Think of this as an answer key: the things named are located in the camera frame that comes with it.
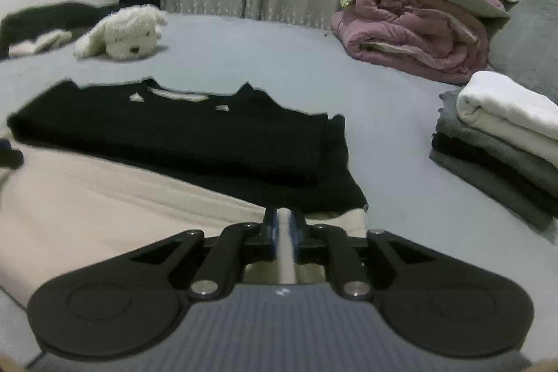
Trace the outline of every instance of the pink blanket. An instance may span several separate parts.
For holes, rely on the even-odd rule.
[[[435,81],[467,83],[487,64],[484,26],[444,0],[356,0],[331,28],[353,58]]]

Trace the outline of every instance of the bed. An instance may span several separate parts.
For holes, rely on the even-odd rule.
[[[558,353],[556,226],[532,230],[429,160],[439,94],[453,86],[355,61],[327,31],[229,17],[169,15],[156,53],[143,61],[77,61],[72,50],[1,63],[2,119],[64,78],[88,84],[146,76],[177,90],[221,93],[249,81],[286,107],[342,113],[349,168],[369,203],[368,228],[390,230],[516,281],[535,305],[523,352],[531,360]],[[24,364],[38,348],[22,308],[5,298],[0,325],[17,332],[20,345],[0,334],[0,351]]]

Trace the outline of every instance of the ribbed gray plastic surface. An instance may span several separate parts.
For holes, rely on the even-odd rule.
[[[33,372],[518,372],[518,352],[465,361],[427,353],[395,334],[369,303],[328,283],[237,285],[195,304],[167,339],[140,354],[80,363],[52,354]]]

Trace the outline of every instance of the black shirt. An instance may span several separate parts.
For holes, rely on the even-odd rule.
[[[21,142],[132,164],[262,206],[362,208],[344,118],[288,110],[245,84],[233,95],[153,79],[80,89],[63,81],[8,118]]]

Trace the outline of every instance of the white plush dog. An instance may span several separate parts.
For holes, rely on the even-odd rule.
[[[152,5],[121,9],[104,17],[81,36],[74,56],[91,57],[106,52],[118,61],[140,59],[151,54],[161,38],[159,24],[166,24],[165,14]]]

